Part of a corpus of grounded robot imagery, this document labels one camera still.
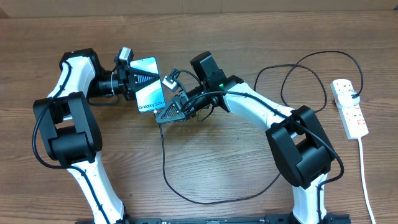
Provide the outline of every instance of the wooden table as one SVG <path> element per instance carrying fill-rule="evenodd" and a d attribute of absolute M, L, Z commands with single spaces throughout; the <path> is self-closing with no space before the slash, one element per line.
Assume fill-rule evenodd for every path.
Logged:
<path fill-rule="evenodd" d="M 31 149 L 34 100 L 53 90 L 64 52 L 92 47 L 111 69 L 122 46 L 135 58 L 155 56 L 160 72 L 190 69 L 189 61 L 210 50 L 227 76 L 251 86 L 266 66 L 295 63 L 319 50 L 353 55 L 364 72 L 361 107 L 370 134 L 363 138 L 369 199 L 378 223 L 398 222 L 398 13 L 298 12 L 190 16 L 107 16 L 0 20 L 0 223 L 73 223 L 92 218 L 76 181 L 65 170 L 41 166 Z M 352 80 L 355 64 L 344 55 L 317 55 L 303 65 L 326 86 L 328 106 L 317 114 L 345 164 L 344 177 L 326 186 L 329 212 L 349 213 L 353 223 L 369 223 L 357 142 L 347 140 L 329 84 Z M 262 75 L 258 91 L 281 103 L 280 86 L 288 68 Z M 194 79 L 181 75 L 187 88 Z M 317 109 L 323 94 L 311 73 L 297 69 L 285 86 L 294 108 Z M 92 108 L 103 136 L 104 166 L 114 190 L 133 217 L 262 217 L 289 213 L 291 186 L 279 180 L 252 200 L 202 206 L 168 189 L 162 177 L 162 149 L 152 114 L 136 103 Z M 264 133 L 246 120 L 217 108 L 206 121 L 164 126 L 169 182 L 201 202 L 243 197 L 267 186 L 278 174 Z M 46 161 L 38 138 L 40 153 Z M 329 177 L 339 172 L 336 162 Z"/>

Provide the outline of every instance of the power outlet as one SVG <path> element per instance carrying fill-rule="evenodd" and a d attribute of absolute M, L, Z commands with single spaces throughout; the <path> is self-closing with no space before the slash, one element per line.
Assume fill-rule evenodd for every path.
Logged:
<path fill-rule="evenodd" d="M 335 98 L 336 104 L 339 104 L 338 94 L 347 91 L 354 92 L 351 81 L 346 79 L 338 79 L 330 84 L 331 92 Z M 340 118 L 343 122 L 344 130 L 348 139 L 357 139 L 369 133 L 359 104 L 353 106 L 344 106 L 338 108 Z"/>

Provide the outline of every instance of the white power strip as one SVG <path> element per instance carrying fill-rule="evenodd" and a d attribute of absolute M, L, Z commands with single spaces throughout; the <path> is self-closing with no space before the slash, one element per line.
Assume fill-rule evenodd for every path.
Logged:
<path fill-rule="evenodd" d="M 331 92 L 335 97 L 336 105 L 340 118 L 343 122 L 344 130 L 346 131 L 348 139 L 358 139 L 359 143 L 359 159 L 361 161 L 361 179 L 362 187 L 365 196 L 366 206 L 368 208 L 369 216 L 373 224 L 376 221 L 373 216 L 372 208 L 368 199 L 368 191 L 366 189 L 364 161 L 363 161 L 363 148 L 361 137 L 369 133 L 366 126 L 365 119 L 359 107 L 359 97 L 352 99 L 352 94 L 355 94 L 353 84 L 346 79 L 338 79 L 330 84 Z"/>

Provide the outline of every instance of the brown wall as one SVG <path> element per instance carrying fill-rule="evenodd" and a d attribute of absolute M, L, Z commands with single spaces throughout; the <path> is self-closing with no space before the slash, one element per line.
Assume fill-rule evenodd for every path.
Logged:
<path fill-rule="evenodd" d="M 392 10 L 398 0 L 0 0 L 0 17 Z"/>

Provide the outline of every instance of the wooden surface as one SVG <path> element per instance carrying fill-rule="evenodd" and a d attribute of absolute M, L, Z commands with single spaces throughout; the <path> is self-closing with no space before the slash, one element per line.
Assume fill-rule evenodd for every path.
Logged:
<path fill-rule="evenodd" d="M 0 223 L 73 223 L 92 217 L 76 181 L 65 170 L 41 166 L 31 149 L 34 100 L 53 90 L 58 62 L 66 51 L 92 47 L 105 68 L 122 46 L 135 58 L 156 56 L 161 74 L 210 50 L 227 76 L 251 86 L 266 66 L 295 63 L 319 50 L 353 55 L 364 72 L 361 107 L 370 134 L 363 138 L 369 198 L 378 223 L 398 222 L 398 13 L 296 12 L 191 16 L 109 16 L 0 20 Z M 345 163 L 344 177 L 326 186 L 329 212 L 349 213 L 353 223 L 370 223 L 359 174 L 357 142 L 347 140 L 329 84 L 359 73 L 344 55 L 317 55 L 302 63 L 316 71 L 328 93 L 317 114 Z M 281 103 L 287 68 L 259 80 L 259 93 Z M 187 88 L 195 82 L 181 75 Z M 294 108 L 323 103 L 312 74 L 295 70 L 285 86 Z M 172 94 L 167 92 L 167 99 Z M 239 203 L 202 206 L 186 202 L 162 178 L 162 149 L 151 114 L 136 103 L 92 108 L 103 136 L 103 161 L 114 190 L 133 217 L 261 217 L 289 213 L 291 186 L 280 178 L 264 195 Z M 182 194 L 201 202 L 243 197 L 277 175 L 264 133 L 246 120 L 217 108 L 205 122 L 164 126 L 167 175 Z M 47 158 L 41 138 L 40 153 Z M 329 177 L 339 172 L 334 162 Z"/>
<path fill-rule="evenodd" d="M 11 18 L 393 10 L 397 4 L 397 0 L 0 0 L 0 8 Z"/>

